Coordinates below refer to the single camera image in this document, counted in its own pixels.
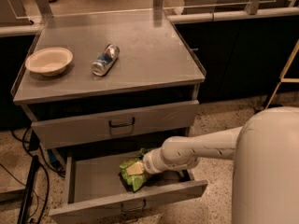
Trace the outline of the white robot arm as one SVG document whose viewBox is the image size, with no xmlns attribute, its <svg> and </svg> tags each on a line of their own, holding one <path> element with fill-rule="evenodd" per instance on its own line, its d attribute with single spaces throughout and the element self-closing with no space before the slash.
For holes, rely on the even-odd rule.
<svg viewBox="0 0 299 224">
<path fill-rule="evenodd" d="M 299 224 L 299 108 L 269 108 L 243 126 L 173 136 L 125 169 L 156 175 L 192 169 L 201 158 L 232 159 L 232 224 Z"/>
</svg>

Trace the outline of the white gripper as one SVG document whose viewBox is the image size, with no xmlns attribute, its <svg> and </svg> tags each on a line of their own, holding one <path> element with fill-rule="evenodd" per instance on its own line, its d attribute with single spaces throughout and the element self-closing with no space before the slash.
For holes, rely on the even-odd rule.
<svg viewBox="0 0 299 224">
<path fill-rule="evenodd" d="M 126 168 L 128 175 L 142 175 L 146 170 L 149 174 L 155 175 L 167 170 L 160 148 L 153 149 L 146 153 L 142 161 L 137 161 Z"/>
</svg>

